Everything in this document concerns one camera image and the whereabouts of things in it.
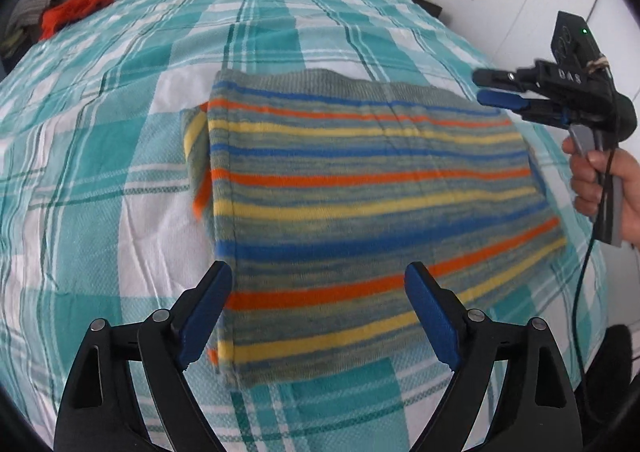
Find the striped knitted sweater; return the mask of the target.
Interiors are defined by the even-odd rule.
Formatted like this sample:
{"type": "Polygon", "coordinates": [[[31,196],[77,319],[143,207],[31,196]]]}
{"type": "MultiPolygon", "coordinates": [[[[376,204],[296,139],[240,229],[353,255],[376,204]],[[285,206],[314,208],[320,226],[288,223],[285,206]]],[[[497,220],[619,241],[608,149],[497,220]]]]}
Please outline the striped knitted sweater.
{"type": "Polygon", "coordinates": [[[565,250],[509,116],[450,90],[224,70],[181,136],[193,214],[232,272],[213,343],[232,388],[416,345],[415,261],[485,308],[565,250]]]}

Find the red garment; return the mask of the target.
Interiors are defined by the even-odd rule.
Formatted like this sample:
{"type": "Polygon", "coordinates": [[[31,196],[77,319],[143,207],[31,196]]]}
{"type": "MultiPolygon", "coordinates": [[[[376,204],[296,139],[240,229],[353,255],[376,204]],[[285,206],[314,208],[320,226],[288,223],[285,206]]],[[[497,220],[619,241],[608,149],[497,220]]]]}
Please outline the red garment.
{"type": "Polygon", "coordinates": [[[114,3],[115,0],[67,0],[46,10],[41,18],[40,41],[48,40],[72,23],[83,20],[114,3]]]}

